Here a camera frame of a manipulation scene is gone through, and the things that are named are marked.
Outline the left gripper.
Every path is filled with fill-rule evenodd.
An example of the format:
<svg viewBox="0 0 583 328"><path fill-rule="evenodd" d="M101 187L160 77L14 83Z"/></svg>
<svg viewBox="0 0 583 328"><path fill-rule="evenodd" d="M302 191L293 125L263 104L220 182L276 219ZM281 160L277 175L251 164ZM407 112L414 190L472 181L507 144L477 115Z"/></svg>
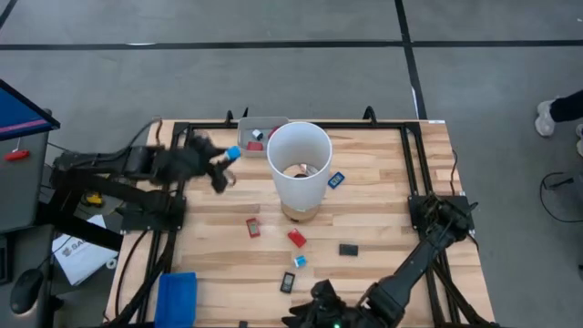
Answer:
<svg viewBox="0 0 583 328"><path fill-rule="evenodd" d="M183 148L173 153L172 181L180 182L204 176L222 176L235 160L224 159L217 162L210 162L210 160L222 156L226 151L225 148L215 147L206 134L195 133L185 138Z"/></svg>

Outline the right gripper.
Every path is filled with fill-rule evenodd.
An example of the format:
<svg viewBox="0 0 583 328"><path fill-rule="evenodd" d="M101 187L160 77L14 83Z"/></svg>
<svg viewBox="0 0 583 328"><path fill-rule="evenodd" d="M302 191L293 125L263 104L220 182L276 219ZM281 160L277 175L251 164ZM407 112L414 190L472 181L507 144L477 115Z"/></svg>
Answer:
<svg viewBox="0 0 583 328"><path fill-rule="evenodd" d="M312 287L312 298L318 303L318 326L323 328L364 328L366 321L361 312L346 305L337 296L329 280L316 282ZM292 314L281 318L288 328L314 328L316 313Z"/></svg>

